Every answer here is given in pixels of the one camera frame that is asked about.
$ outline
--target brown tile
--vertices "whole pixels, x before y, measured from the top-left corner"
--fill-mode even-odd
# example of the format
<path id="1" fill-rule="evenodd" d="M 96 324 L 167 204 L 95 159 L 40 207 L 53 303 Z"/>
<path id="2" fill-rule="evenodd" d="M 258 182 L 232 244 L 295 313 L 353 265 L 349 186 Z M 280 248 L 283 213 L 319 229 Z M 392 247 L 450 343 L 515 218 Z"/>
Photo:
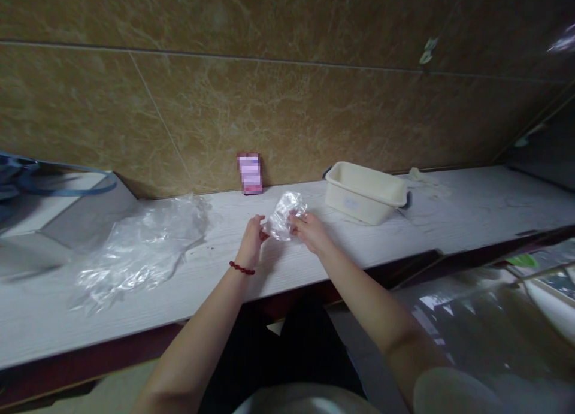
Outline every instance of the brown tile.
<path id="1" fill-rule="evenodd" d="M 416 68 L 455 0 L 128 0 L 132 47 Z"/>
<path id="2" fill-rule="evenodd" d="M 417 68 L 455 0 L 3 0 L 0 36 Z"/>
<path id="3" fill-rule="evenodd" d="M 0 0 L 0 38 L 121 46 L 113 0 Z"/>
<path id="4" fill-rule="evenodd" d="M 569 81 L 575 78 L 573 52 L 548 50 L 573 24 L 575 0 L 461 0 L 428 65 Z"/>
<path id="5" fill-rule="evenodd" d="M 488 162 L 547 84 L 396 71 L 137 54 L 195 192 L 240 187 L 237 152 L 267 185 L 350 161 L 378 170 Z"/>
<path id="6" fill-rule="evenodd" d="M 127 53 L 0 46 L 0 149 L 115 170 L 143 197 L 189 178 Z"/>

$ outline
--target white desk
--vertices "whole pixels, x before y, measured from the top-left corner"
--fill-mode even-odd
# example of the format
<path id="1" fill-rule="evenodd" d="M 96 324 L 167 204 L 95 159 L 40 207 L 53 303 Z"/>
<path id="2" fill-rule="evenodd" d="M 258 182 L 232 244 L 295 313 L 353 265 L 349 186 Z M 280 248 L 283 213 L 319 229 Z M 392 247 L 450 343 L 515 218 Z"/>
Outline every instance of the white desk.
<path id="1" fill-rule="evenodd" d="M 413 206 L 384 224 L 365 226 L 324 205 L 326 183 L 274 186 L 262 195 L 239 192 L 204 195 L 214 228 L 193 250 L 188 266 L 151 291 L 126 295 L 109 310 L 86 317 L 68 311 L 75 274 L 54 271 L 0 283 L 0 369 L 94 345 L 188 318 L 228 268 L 249 217 L 269 214 L 286 190 L 303 194 L 309 210 L 336 242 L 364 268 L 440 248 L 446 253 L 514 238 L 530 229 L 575 223 L 573 196 L 505 168 L 433 173 L 453 189 L 445 200 L 414 191 Z M 266 242 L 248 300 L 327 278 L 319 260 L 297 242 Z"/>
<path id="2" fill-rule="evenodd" d="M 274 186 L 262 195 L 240 192 L 204 195 L 215 227 L 193 250 L 190 264 L 151 291 L 127 294 L 109 310 L 86 317 L 68 311 L 75 274 L 60 271 L 0 284 L 0 368 L 116 339 L 193 315 L 227 270 L 254 214 L 270 214 L 286 190 L 303 194 L 308 209 L 362 267 L 391 262 L 432 249 L 426 237 L 399 213 L 378 227 L 365 226 L 324 205 L 326 182 Z M 256 273 L 249 299 L 327 279 L 319 260 L 299 242 L 267 241 L 266 271 Z"/>
<path id="3" fill-rule="evenodd" d="M 446 255 L 575 224 L 574 194 L 506 167 L 428 174 L 451 195 L 432 199 L 414 188 L 412 206 L 400 212 Z"/>

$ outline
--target forearm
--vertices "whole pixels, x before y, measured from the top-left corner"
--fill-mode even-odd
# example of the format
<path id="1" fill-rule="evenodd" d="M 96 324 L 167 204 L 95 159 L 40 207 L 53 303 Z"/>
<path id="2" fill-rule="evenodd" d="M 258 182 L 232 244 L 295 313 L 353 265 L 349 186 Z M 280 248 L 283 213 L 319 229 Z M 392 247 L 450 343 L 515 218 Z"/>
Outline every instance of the forearm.
<path id="1" fill-rule="evenodd" d="M 381 285 L 335 246 L 319 253 L 329 278 L 361 327 L 385 357 L 395 381 L 413 408 L 421 374 L 449 363 L 417 320 Z"/>
<path id="2" fill-rule="evenodd" d="M 333 246 L 318 257 L 341 298 L 383 354 L 399 339 L 423 331 L 385 288 L 340 249 Z"/>
<path id="3" fill-rule="evenodd" d="M 238 315 L 249 276 L 230 268 L 162 355 L 134 413 L 156 412 L 162 400 L 196 412 Z"/>

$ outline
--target bracelet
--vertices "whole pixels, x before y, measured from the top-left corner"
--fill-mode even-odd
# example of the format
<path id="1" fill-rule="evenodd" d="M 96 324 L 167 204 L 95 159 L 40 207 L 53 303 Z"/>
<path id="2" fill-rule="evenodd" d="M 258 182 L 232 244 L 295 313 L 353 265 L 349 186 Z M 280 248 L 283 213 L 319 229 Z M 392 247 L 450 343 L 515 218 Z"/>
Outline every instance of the bracelet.
<path id="1" fill-rule="evenodd" d="M 248 274 L 248 275 L 253 275 L 254 273 L 256 273 L 255 270 L 249 270 L 246 268 L 243 268 L 242 266 L 238 266 L 236 263 L 234 263 L 233 261 L 229 262 L 229 265 L 233 268 L 236 268 L 237 270 L 239 270 L 242 273 Z"/>

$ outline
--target hand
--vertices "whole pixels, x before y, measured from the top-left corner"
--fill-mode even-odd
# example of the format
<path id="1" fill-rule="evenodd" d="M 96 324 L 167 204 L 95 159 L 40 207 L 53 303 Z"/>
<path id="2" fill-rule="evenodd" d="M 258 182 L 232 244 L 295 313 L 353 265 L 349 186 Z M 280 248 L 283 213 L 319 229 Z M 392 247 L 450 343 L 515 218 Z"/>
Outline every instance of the hand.
<path id="1" fill-rule="evenodd" d="M 243 268 L 252 270 L 259 261 L 262 243 L 269 237 L 262 231 L 261 222 L 265 216 L 256 215 L 247 223 L 246 232 L 241 239 L 240 250 L 234 262 Z"/>
<path id="2" fill-rule="evenodd" d="M 289 222 L 295 225 L 293 233 L 305 243 L 310 252 L 321 255 L 335 247 L 322 222 L 313 213 L 306 213 L 303 219 L 290 216 Z"/>

